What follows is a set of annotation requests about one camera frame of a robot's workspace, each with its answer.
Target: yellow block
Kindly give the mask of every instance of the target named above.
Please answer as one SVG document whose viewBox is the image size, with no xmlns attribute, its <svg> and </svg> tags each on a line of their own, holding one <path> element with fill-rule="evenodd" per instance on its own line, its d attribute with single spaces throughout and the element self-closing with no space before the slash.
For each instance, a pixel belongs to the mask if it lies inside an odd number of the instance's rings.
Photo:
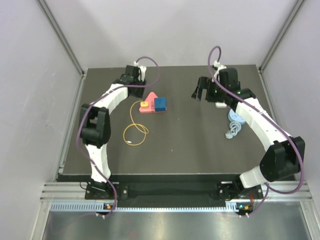
<svg viewBox="0 0 320 240">
<path fill-rule="evenodd" d="M 142 101 L 142 102 L 140 102 L 140 107 L 147 108 L 147 107 L 149 107 L 149 103 L 147 101 Z"/>
</svg>

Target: toy block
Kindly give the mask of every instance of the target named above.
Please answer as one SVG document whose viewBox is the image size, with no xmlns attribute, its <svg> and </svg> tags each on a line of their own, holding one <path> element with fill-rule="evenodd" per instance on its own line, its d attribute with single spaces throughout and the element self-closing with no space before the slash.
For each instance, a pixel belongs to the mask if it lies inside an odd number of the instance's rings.
<svg viewBox="0 0 320 240">
<path fill-rule="evenodd" d="M 156 97 L 154 99 L 154 109 L 158 112 L 165 112 L 167 110 L 167 103 L 165 97 Z"/>
<path fill-rule="evenodd" d="M 140 103 L 140 108 L 139 111 L 142 114 L 147 114 L 147 113 L 154 113 L 155 112 L 155 98 L 158 96 L 152 91 L 149 93 L 149 95 L 146 97 L 144 102 L 148 102 L 148 106 L 141 106 Z"/>
<path fill-rule="evenodd" d="M 147 107 L 149 107 L 149 103 L 147 101 L 142 101 L 142 102 L 140 102 L 140 107 L 147 108 Z"/>
</svg>

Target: light blue object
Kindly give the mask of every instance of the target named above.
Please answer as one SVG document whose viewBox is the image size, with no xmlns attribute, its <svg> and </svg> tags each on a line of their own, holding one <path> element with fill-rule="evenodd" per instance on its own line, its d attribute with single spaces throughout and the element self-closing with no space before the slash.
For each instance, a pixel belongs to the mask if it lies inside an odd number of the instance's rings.
<svg viewBox="0 0 320 240">
<path fill-rule="evenodd" d="M 241 130 L 241 124 L 237 121 L 230 122 L 230 130 L 228 130 L 225 134 L 227 139 L 232 139 L 234 136 L 238 134 Z"/>
<path fill-rule="evenodd" d="M 227 139 L 232 139 L 238 134 L 238 132 L 241 130 L 241 125 L 245 124 L 246 121 L 232 109 L 230 109 L 228 113 L 228 119 L 230 121 L 230 130 L 226 132 L 225 137 Z"/>
<path fill-rule="evenodd" d="M 246 123 L 246 121 L 241 116 L 239 116 L 237 113 L 235 113 L 235 111 L 233 111 L 232 109 L 230 109 L 230 111 L 229 111 L 228 119 L 230 122 L 238 122 L 241 125 Z"/>
</svg>

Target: cable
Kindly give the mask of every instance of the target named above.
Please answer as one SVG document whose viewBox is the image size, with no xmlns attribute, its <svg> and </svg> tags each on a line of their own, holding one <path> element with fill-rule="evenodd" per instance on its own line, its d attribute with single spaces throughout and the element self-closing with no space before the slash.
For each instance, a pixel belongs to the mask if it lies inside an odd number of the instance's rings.
<svg viewBox="0 0 320 240">
<path fill-rule="evenodd" d="M 160 67 L 159 65 L 157 64 L 157 62 L 155 60 L 153 60 L 151 57 L 148 57 L 148 56 L 142 56 L 142 57 L 139 57 L 135 62 L 139 62 L 140 60 L 142 59 L 148 59 L 150 60 L 151 62 L 154 63 L 154 65 L 156 66 L 157 68 L 157 76 L 156 76 L 156 79 L 154 82 L 150 83 L 150 84 L 146 84 L 146 85 L 129 85 L 130 87 L 134 87 L 134 88 L 148 88 L 148 87 L 151 87 L 153 85 L 155 85 L 158 80 L 160 79 Z M 90 163 L 94 166 L 94 168 L 96 169 L 96 171 L 106 180 L 106 182 L 111 186 L 112 190 L 113 190 L 113 194 L 114 194 L 114 204 L 112 205 L 112 209 L 105 215 L 105 217 L 108 217 L 110 216 L 113 211 L 115 210 L 116 208 L 116 205 L 117 205 L 117 191 L 116 191 L 116 188 L 115 186 L 112 184 L 112 182 L 99 170 L 99 168 L 96 166 L 96 163 L 95 161 L 93 161 L 90 156 L 80 147 L 80 136 L 81 136 L 81 130 L 82 128 L 84 127 L 84 123 L 85 123 L 85 120 L 86 118 L 88 117 L 88 114 L 90 112 L 90 110 L 93 108 L 93 106 L 99 102 L 100 100 L 104 99 L 106 96 L 108 96 L 110 93 L 118 90 L 118 89 L 121 89 L 121 88 L 127 88 L 128 85 L 122 85 L 122 86 L 119 86 L 119 87 L 116 87 L 114 88 L 113 90 L 105 93 L 104 95 L 102 95 L 101 97 L 99 97 L 97 100 L 95 100 L 93 103 L 91 103 L 88 107 L 88 109 L 86 110 L 86 112 L 84 113 L 83 115 L 83 118 L 81 120 L 81 123 L 80 123 L 80 126 L 79 126 L 79 129 L 78 129 L 78 132 L 77 132 L 77 135 L 76 135 L 76 140 L 75 140 L 75 144 L 76 144 L 76 147 L 77 149 L 79 150 L 79 152 L 85 156 L 89 161 Z M 75 220 L 71 221 L 70 223 L 68 223 L 64 228 L 60 229 L 59 231 L 54 231 L 53 230 L 53 227 L 52 227 L 52 221 L 50 222 L 50 229 L 52 231 L 52 233 L 54 235 L 59 235 L 60 233 L 62 233 L 63 231 L 65 231 L 68 227 L 70 227 L 73 223 L 75 223 L 76 221 L 78 221 L 79 219 L 83 218 L 83 217 L 86 217 L 86 216 L 90 216 L 90 215 L 95 215 L 96 213 L 95 212 L 89 212 L 89 213 L 84 213 L 80 216 L 78 216 Z"/>
<path fill-rule="evenodd" d="M 256 208 L 251 213 L 246 214 L 247 217 L 251 217 L 253 214 L 255 214 L 259 210 L 259 208 L 261 208 L 262 204 L 264 204 L 265 200 L 267 199 L 267 196 L 269 194 L 269 189 L 270 187 L 267 185 L 265 195 L 262 198 L 261 202 L 258 204 L 258 206 L 256 206 Z"/>
<path fill-rule="evenodd" d="M 83 186 L 81 186 L 81 182 L 79 182 L 79 185 L 80 185 L 80 188 L 82 188 L 83 190 L 87 190 Z"/>
<path fill-rule="evenodd" d="M 207 67 L 208 67 L 208 70 L 209 70 L 209 73 L 213 79 L 213 81 L 216 83 L 216 85 L 221 88 L 224 92 L 226 92 L 227 94 L 229 94 L 230 96 L 234 97 L 235 99 L 237 99 L 239 102 L 241 103 L 244 103 L 246 104 L 247 106 L 249 106 L 250 108 L 252 108 L 253 110 L 255 110 L 256 112 L 260 113 L 260 111 L 253 105 L 251 105 L 250 103 L 246 102 L 245 100 L 243 100 L 241 97 L 237 96 L 236 94 L 234 94 L 233 92 L 229 91 L 228 89 L 226 89 L 224 86 L 222 86 L 220 84 L 220 82 L 215 78 L 214 76 L 214 73 L 212 71 L 212 68 L 211 68 L 211 64 L 210 64 L 210 61 L 211 61 L 211 56 L 212 56 L 212 53 L 214 52 L 214 50 L 218 49 L 219 50 L 219 56 L 218 56 L 218 59 L 217 61 L 219 62 L 220 61 L 220 57 L 221 57 L 221 47 L 220 46 L 215 46 L 211 49 L 210 53 L 209 53 L 209 56 L 208 56 L 208 59 L 207 59 Z M 298 158 L 298 161 L 299 161 L 299 165 L 300 165 L 300 172 L 301 172 L 301 176 L 300 176 L 300 180 L 299 180 L 299 184 L 298 186 L 291 190 L 291 191 L 279 191 L 277 189 L 274 189 L 273 187 L 270 187 L 269 186 L 269 183 L 265 183 L 266 185 L 266 193 L 265 193 L 265 196 L 263 197 L 262 201 L 259 203 L 259 205 L 256 207 L 256 209 L 253 210 L 252 213 L 249 214 L 252 215 L 255 211 L 257 211 L 261 205 L 264 203 L 264 201 L 266 200 L 267 198 L 267 195 L 269 193 L 269 189 L 274 191 L 275 193 L 278 193 L 278 194 L 294 194 L 296 193 L 301 187 L 302 185 L 304 184 L 304 179 L 305 179 L 305 168 L 304 168 L 304 162 L 302 160 L 302 157 L 300 155 L 300 152 L 298 150 L 298 148 L 296 147 L 295 143 L 292 141 L 292 139 L 286 134 L 286 132 L 281 128 L 279 127 L 275 122 L 273 122 L 272 120 L 270 120 L 264 113 L 261 113 L 261 116 L 266 119 L 271 125 L 273 125 L 280 133 L 282 133 L 282 135 L 288 140 L 288 142 L 290 143 L 290 145 L 292 146 L 292 149 L 294 151 L 294 153 L 296 154 L 297 158 Z"/>
<path fill-rule="evenodd" d="M 241 124 L 237 121 L 232 121 L 229 124 L 230 130 L 228 130 L 225 134 L 227 139 L 232 139 L 234 136 L 238 134 L 241 130 Z"/>
<path fill-rule="evenodd" d="M 255 197 L 254 197 L 254 194 L 251 192 L 250 193 L 250 204 L 252 207 L 254 206 L 254 203 L 255 203 Z"/>
<path fill-rule="evenodd" d="M 148 87 L 151 87 L 153 86 L 154 84 L 156 84 L 160 78 L 160 67 L 159 65 L 156 63 L 155 60 L 153 60 L 151 57 L 148 57 L 148 56 L 142 56 L 140 58 L 138 58 L 135 62 L 138 63 L 140 60 L 142 59 L 148 59 L 150 61 L 152 61 L 155 66 L 157 67 L 157 76 L 156 76 L 156 80 L 153 82 L 153 83 L 150 83 L 150 84 L 146 84 L 146 85 L 121 85 L 121 86 L 118 86 L 116 88 L 114 88 L 113 90 L 110 90 L 109 92 L 105 93 L 104 95 L 102 95 L 101 97 L 99 97 L 97 100 L 95 100 L 93 103 L 91 103 L 88 107 L 88 109 L 85 111 L 84 115 L 83 115 L 83 118 L 81 120 L 81 123 L 80 123 L 80 126 L 79 126 L 79 130 L 77 132 L 77 135 L 76 135 L 76 140 L 75 140 L 75 144 L 76 144 L 76 147 L 77 149 L 79 150 L 79 152 L 85 156 L 89 161 L 90 163 L 94 166 L 94 168 L 96 169 L 96 171 L 106 180 L 106 182 L 111 186 L 112 190 L 113 190 L 113 194 L 114 194 L 114 204 L 112 205 L 112 209 L 111 211 L 105 216 L 105 217 L 108 217 L 116 208 L 116 203 L 117 203 L 117 191 L 116 191 L 116 188 L 115 186 L 112 184 L 112 182 L 100 171 L 100 169 L 96 166 L 96 163 L 95 161 L 93 161 L 90 156 L 80 147 L 80 136 L 81 136 L 81 130 L 82 128 L 84 127 L 84 124 L 85 124 L 85 120 L 87 119 L 88 117 L 88 114 L 90 112 L 90 110 L 93 108 L 93 106 L 99 102 L 100 100 L 104 99 L 106 96 L 108 96 L 110 93 L 118 90 L 118 89 L 121 89 L 121 88 L 127 88 L 128 86 L 130 87 L 134 87 L 134 88 L 148 88 Z"/>
<path fill-rule="evenodd" d="M 134 122 L 134 119 L 133 119 L 133 117 L 132 117 L 132 108 L 134 107 L 135 104 L 140 103 L 140 102 L 143 102 L 143 101 L 136 101 L 136 102 L 134 102 L 134 103 L 131 105 L 131 107 L 130 107 L 130 118 L 131 118 L 131 122 L 132 122 L 132 123 L 131 123 L 130 125 L 128 125 L 128 126 L 124 129 L 124 131 L 123 131 L 123 140 L 124 140 L 124 142 L 125 142 L 126 144 L 128 144 L 128 145 L 130 145 L 130 146 L 138 146 L 138 145 L 142 144 L 142 143 L 145 141 L 147 134 L 149 133 L 148 128 L 146 128 L 146 127 L 145 127 L 144 125 L 142 125 L 142 124 L 135 123 L 135 122 Z M 136 129 L 138 129 L 141 133 L 144 134 L 143 140 L 142 140 L 141 142 L 139 142 L 139 143 L 131 143 L 131 142 L 129 142 L 129 141 L 126 140 L 126 131 L 127 131 L 129 128 L 133 127 L 133 126 L 135 126 Z"/>
</svg>

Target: yellow cable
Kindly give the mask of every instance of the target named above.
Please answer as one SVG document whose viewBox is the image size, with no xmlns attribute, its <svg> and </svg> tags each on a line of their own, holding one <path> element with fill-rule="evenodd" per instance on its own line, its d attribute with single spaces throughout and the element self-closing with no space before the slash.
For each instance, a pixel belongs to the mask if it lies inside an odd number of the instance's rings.
<svg viewBox="0 0 320 240">
<path fill-rule="evenodd" d="M 142 144 L 142 143 L 145 141 L 147 134 L 149 133 L 148 128 L 146 128 L 146 127 L 143 126 L 142 124 L 135 123 L 135 122 L 134 122 L 134 119 L 133 119 L 133 117 L 132 117 L 132 108 L 134 107 L 135 104 L 140 103 L 140 102 L 143 102 L 143 101 L 141 101 L 141 100 L 140 100 L 140 101 L 136 101 L 136 102 L 134 102 L 134 103 L 131 105 L 131 107 L 130 107 L 130 118 L 131 118 L 131 122 L 132 122 L 132 123 L 131 123 L 130 125 L 128 125 L 128 126 L 124 129 L 124 131 L 123 131 L 123 140 L 124 140 L 124 142 L 125 142 L 126 144 L 128 144 L 128 145 L 130 145 L 130 146 L 138 146 L 138 145 Z M 139 142 L 139 143 L 129 143 L 129 142 L 126 140 L 126 131 L 127 131 L 129 128 L 131 128 L 132 126 L 135 126 L 136 129 L 138 129 L 141 133 L 144 134 L 143 140 L 142 140 L 141 142 Z"/>
</svg>

